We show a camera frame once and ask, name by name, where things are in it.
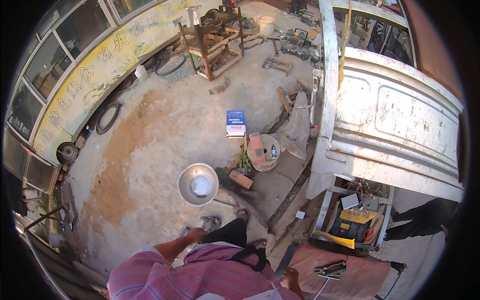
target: striped shirt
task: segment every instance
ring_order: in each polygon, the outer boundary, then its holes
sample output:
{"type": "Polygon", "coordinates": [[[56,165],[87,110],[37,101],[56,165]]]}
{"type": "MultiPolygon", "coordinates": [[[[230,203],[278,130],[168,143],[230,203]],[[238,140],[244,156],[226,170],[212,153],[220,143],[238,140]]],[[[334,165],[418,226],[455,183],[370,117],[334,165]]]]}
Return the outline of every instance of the striped shirt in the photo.
{"type": "MultiPolygon", "coordinates": [[[[193,300],[212,293],[226,300],[241,300],[271,290],[273,284],[283,300],[300,299],[275,280],[269,265],[255,272],[232,261],[241,249],[224,242],[201,244],[176,268],[153,247],[139,251],[111,273],[107,283],[110,298],[193,300]]],[[[255,266],[258,257],[250,255],[243,261],[255,266]]]]}

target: pliers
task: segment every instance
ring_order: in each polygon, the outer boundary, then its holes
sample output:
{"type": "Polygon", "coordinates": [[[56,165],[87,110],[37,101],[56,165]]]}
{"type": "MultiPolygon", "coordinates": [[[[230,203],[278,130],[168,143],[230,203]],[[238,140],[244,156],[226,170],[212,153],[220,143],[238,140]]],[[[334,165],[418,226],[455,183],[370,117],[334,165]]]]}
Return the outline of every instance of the pliers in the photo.
{"type": "Polygon", "coordinates": [[[331,263],[323,267],[316,267],[313,272],[318,273],[319,275],[322,276],[340,276],[340,273],[345,272],[347,270],[347,265],[345,264],[345,261],[339,261],[336,263],[331,263]]]}

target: black pants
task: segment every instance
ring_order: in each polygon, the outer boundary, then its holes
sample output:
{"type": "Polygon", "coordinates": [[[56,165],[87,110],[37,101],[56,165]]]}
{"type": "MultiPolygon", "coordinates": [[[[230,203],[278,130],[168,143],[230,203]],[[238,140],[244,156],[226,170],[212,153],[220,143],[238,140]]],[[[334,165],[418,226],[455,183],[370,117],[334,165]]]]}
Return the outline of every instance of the black pants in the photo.
{"type": "Polygon", "coordinates": [[[247,225],[242,218],[236,218],[220,229],[207,234],[202,244],[224,241],[245,248],[247,245],[247,225]]]}
{"type": "Polygon", "coordinates": [[[456,205],[454,201],[436,198],[404,213],[392,215],[394,222],[411,221],[388,229],[384,240],[402,240],[438,233],[442,231],[441,225],[448,226],[456,205]]]}

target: brown wall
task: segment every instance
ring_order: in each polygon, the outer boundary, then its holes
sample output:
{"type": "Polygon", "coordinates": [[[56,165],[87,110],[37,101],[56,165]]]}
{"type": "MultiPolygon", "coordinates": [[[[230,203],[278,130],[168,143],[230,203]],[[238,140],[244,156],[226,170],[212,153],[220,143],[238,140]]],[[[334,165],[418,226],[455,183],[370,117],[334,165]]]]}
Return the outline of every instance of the brown wall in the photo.
{"type": "Polygon", "coordinates": [[[462,84],[442,36],[415,0],[402,0],[402,4],[413,35],[417,68],[440,82],[464,103],[462,84]]]}

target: white plastic jug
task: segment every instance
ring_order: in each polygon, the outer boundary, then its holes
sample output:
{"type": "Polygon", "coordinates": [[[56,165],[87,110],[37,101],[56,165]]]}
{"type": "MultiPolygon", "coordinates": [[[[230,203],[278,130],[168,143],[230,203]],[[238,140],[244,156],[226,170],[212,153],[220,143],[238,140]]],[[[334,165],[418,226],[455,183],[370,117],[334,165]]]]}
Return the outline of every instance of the white plastic jug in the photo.
{"type": "Polygon", "coordinates": [[[135,76],[138,78],[138,82],[144,82],[147,80],[147,70],[145,70],[145,67],[143,65],[139,65],[137,69],[135,70],[135,76]]]}
{"type": "Polygon", "coordinates": [[[258,17],[258,26],[260,27],[260,34],[263,36],[271,36],[275,31],[274,17],[258,17]]]}

